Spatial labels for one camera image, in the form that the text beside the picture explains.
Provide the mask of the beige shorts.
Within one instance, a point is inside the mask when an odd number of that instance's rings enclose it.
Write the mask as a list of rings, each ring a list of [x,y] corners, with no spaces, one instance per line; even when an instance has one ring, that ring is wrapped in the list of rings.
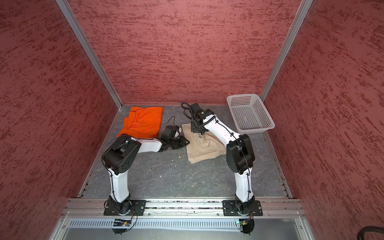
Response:
[[[193,133],[191,124],[183,124],[182,130],[184,137],[190,142],[187,145],[187,156],[191,164],[226,154],[225,145],[212,132]]]

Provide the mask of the orange shorts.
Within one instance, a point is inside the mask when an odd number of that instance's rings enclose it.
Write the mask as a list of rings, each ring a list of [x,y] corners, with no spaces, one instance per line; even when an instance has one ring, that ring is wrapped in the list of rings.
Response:
[[[131,107],[117,137],[126,134],[138,139],[155,138],[161,129],[162,116],[163,107]]]

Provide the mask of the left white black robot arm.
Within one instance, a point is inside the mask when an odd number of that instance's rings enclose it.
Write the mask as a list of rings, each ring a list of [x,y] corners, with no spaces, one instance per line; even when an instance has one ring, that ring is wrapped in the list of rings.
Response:
[[[102,154],[102,163],[109,173],[111,193],[105,205],[105,215],[126,216],[135,207],[128,188],[128,171],[138,154],[158,153],[186,147],[190,141],[178,126],[167,126],[161,137],[135,138],[128,134],[116,137]]]

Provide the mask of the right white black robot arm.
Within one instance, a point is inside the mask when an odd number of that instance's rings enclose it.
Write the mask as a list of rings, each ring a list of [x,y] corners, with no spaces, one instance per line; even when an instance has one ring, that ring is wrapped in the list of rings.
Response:
[[[181,103],[184,115],[191,121],[193,133],[210,131],[226,146],[226,162],[235,175],[235,210],[241,216],[252,213],[256,200],[252,190],[251,173],[255,154],[248,135],[240,135],[226,126],[210,109],[202,109],[197,103]]]

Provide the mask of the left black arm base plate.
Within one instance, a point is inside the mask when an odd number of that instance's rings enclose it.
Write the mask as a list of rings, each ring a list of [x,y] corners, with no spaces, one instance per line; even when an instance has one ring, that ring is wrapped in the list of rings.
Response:
[[[123,203],[117,203],[113,199],[108,199],[105,204],[104,216],[142,216],[146,203],[146,200],[126,200]]]

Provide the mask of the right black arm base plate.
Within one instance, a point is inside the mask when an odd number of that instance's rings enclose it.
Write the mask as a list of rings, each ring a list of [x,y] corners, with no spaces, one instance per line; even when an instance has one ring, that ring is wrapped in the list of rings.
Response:
[[[250,200],[247,203],[241,203],[235,200],[222,201],[224,216],[263,216],[263,210],[260,201]]]

